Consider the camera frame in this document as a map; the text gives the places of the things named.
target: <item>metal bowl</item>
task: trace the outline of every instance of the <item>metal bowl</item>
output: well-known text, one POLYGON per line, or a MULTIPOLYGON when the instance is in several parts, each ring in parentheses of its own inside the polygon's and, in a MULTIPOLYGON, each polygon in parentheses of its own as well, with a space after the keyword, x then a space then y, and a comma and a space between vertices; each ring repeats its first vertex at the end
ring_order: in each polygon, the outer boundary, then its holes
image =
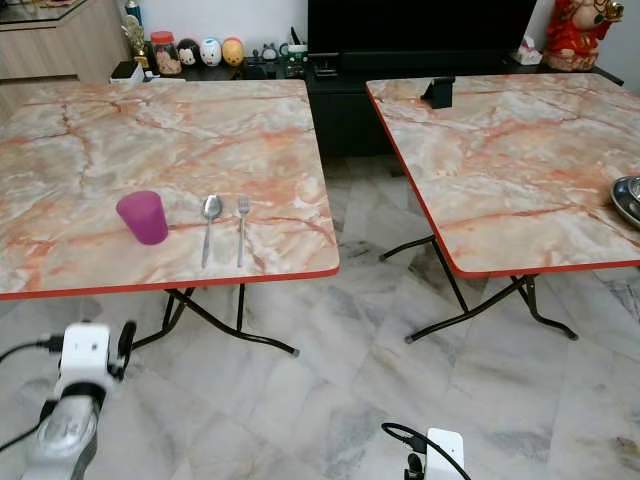
POLYGON ((622 218, 640 228, 640 176, 616 180, 611 187, 611 200, 622 218))

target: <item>red table edge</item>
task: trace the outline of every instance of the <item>red table edge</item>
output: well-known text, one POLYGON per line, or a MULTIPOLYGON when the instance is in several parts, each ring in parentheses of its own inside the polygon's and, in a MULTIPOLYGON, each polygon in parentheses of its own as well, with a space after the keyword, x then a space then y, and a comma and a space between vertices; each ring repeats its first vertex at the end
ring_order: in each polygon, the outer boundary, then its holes
POLYGON ((580 265, 561 265, 556 267, 534 267, 534 268, 524 268, 524 269, 516 269, 516 270, 492 270, 488 272, 467 272, 465 270, 462 270, 453 261, 453 257, 449 253, 449 250, 447 249, 447 246, 443 241, 442 235, 440 234, 440 231, 438 230, 436 223, 433 221, 433 218, 429 213, 429 209, 427 208, 425 201, 422 199, 422 195, 420 195, 420 190, 418 190, 417 185, 413 181, 413 177, 411 176, 409 167, 407 167, 407 164, 404 161, 404 158, 402 157, 402 153, 400 153, 400 149, 398 148, 398 145, 396 144, 393 138, 393 135, 391 134, 391 131, 387 126, 387 122, 385 122, 384 116, 382 115, 382 112, 380 111, 380 108, 376 103, 376 97, 373 95, 373 93, 369 89, 369 82, 366 82, 365 85, 367 88, 367 94, 369 95, 369 99, 371 100, 371 103, 373 104, 373 108, 375 109, 376 114, 380 119, 380 123, 382 123, 382 126, 384 127, 384 131, 386 132, 387 137, 391 142, 391 145, 393 145, 393 149, 396 152, 396 156, 398 157, 398 160, 400 161, 400 165, 402 166, 402 169, 404 170, 404 173, 407 179, 409 180, 409 184, 411 185, 411 188, 413 189, 413 192, 415 193, 418 199, 418 202, 420 203, 420 208, 422 208, 422 211, 424 212, 425 216, 427 217, 427 220, 429 221, 431 230, 433 230, 433 233, 436 236, 436 240, 438 241, 438 246, 444 253, 445 259, 447 260, 449 267, 451 268, 451 270, 456 276, 461 278, 508 277, 508 276, 520 276, 520 275, 537 275, 540 273, 577 272, 582 270, 599 270, 604 268, 622 268, 622 267, 640 266, 640 260, 625 260, 620 262, 585 263, 580 265))
POLYGON ((284 273, 273 275, 255 275, 249 277, 235 278, 216 278, 211 280, 189 280, 183 282, 166 282, 166 283, 145 283, 141 285, 118 285, 113 287, 91 287, 91 288, 72 288, 64 290, 43 290, 39 292, 16 292, 1 293, 0 301, 3 300, 26 300, 30 298, 47 298, 47 297, 72 297, 80 295, 101 295, 110 293, 131 293, 153 290, 168 290, 173 288, 189 288, 189 287, 207 287, 212 285, 239 285, 241 283, 262 283, 275 282, 285 280, 309 280, 313 278, 323 278, 336 275, 340 270, 340 265, 329 270, 318 270, 305 273, 284 273))

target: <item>red figurine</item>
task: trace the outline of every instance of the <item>red figurine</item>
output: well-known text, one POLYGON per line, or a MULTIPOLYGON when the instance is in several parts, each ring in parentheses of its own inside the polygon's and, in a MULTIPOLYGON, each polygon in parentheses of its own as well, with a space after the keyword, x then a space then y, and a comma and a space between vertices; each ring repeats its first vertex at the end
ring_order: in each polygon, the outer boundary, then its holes
POLYGON ((612 0, 556 0, 544 61, 567 72, 591 70, 598 59, 598 40, 623 13, 624 6, 612 0))

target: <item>television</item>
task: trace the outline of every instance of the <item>television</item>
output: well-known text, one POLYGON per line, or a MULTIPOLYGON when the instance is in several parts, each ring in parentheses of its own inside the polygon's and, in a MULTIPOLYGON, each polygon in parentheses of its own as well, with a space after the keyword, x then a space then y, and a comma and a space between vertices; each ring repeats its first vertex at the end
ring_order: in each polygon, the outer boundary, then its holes
POLYGON ((309 0, 309 53, 347 70, 490 65, 520 45, 536 1, 309 0))

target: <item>marble tile floor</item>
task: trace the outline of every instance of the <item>marble tile floor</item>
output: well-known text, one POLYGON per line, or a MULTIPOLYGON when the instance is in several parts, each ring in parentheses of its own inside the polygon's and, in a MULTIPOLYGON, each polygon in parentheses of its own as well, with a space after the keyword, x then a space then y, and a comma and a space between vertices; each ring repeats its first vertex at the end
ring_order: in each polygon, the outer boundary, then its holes
MULTIPOLYGON (((385 249, 428 233, 407 207, 393 159, 325 168, 341 249, 332 278, 251 285, 246 323, 298 359, 228 337, 186 312, 134 355, 104 407, 86 480, 401 479, 408 450, 383 421, 462 433, 474 480, 640 478, 640 272, 544 275, 541 311, 518 296, 413 345, 414 329, 458 313, 430 247, 381 264, 385 249)), ((504 280, 462 282, 469 303, 504 280)), ((198 290, 233 318, 237 288, 198 290)), ((0 303, 0 351, 89 318, 160 322, 161 292, 0 303)), ((34 424, 57 362, 31 351, 0 365, 0 443, 34 424)), ((26 443, 0 454, 20 478, 26 443)))

